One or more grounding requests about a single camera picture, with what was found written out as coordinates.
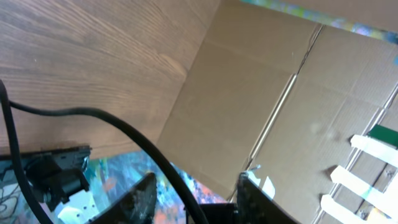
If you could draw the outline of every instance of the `wooden surface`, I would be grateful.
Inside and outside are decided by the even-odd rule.
[[[11,100],[38,108],[92,106],[156,142],[218,0],[0,1],[0,78]],[[21,150],[74,144],[92,157],[138,147],[95,118],[13,110]],[[0,147],[8,154],[4,121]]]

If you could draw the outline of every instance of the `white paper strip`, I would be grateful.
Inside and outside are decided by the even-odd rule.
[[[347,208],[335,202],[330,195],[323,195],[321,199],[321,208],[335,219],[343,224],[365,224],[367,221],[362,220]]]
[[[351,146],[381,159],[395,167],[398,167],[398,151],[377,140],[369,137],[354,135],[351,138]]]
[[[390,216],[393,220],[398,220],[398,203],[389,200],[383,193],[374,189],[372,186],[361,180],[354,174],[341,166],[338,166],[330,175],[334,183],[340,183],[350,191],[356,193],[380,211]]]

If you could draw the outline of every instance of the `white tape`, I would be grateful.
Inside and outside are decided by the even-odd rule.
[[[339,220],[343,224],[366,224],[365,220],[362,220],[354,213],[349,211],[347,208],[341,206],[335,202],[330,195],[323,195],[321,199],[321,208],[335,219]]]
[[[354,135],[351,138],[351,146],[379,158],[394,167],[398,167],[398,151],[377,140],[365,136]]]
[[[266,182],[264,183],[264,186],[262,186],[262,191],[268,195],[268,197],[272,200],[274,199],[275,196],[275,187],[272,184],[272,181],[270,180],[269,177],[267,177]]]
[[[249,179],[254,183],[254,185],[261,189],[262,193],[268,196],[269,199],[273,200],[275,197],[275,187],[272,184],[270,178],[267,177],[266,182],[264,183],[262,188],[260,188],[261,179],[257,178],[256,175],[254,175],[253,171],[247,171],[247,173],[249,174]]]
[[[338,166],[330,175],[334,183],[340,183],[350,191],[356,193],[380,211],[390,216],[393,220],[398,220],[398,203],[389,200],[383,193],[374,189],[372,186],[361,180],[354,174],[341,166]]]

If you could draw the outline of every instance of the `green tape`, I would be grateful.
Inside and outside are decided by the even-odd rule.
[[[398,148],[398,132],[394,130],[377,124],[370,130],[368,136]]]

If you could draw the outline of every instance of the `colorful painting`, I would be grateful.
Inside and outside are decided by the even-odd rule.
[[[176,169],[199,203],[225,202],[223,198],[214,194],[186,172]],[[184,204],[159,167],[144,151],[92,160],[89,162],[85,177],[90,183],[90,190],[93,192],[98,210],[103,211],[147,172],[154,172],[157,177],[157,205],[154,223],[185,223]],[[1,192],[0,208],[6,209],[0,209],[0,224],[38,223],[19,188],[11,186],[9,189],[1,189]],[[45,204],[42,205],[42,208],[54,223],[62,223],[55,218]]]
[[[257,6],[266,7],[279,12],[284,12],[293,16],[298,16],[314,22],[319,22],[328,26],[348,30],[357,34],[373,37],[398,44],[398,36],[396,33],[375,29],[364,24],[347,21],[343,18],[329,16],[324,13],[304,9],[300,6],[287,4],[277,0],[241,0],[242,2],[255,4]]]

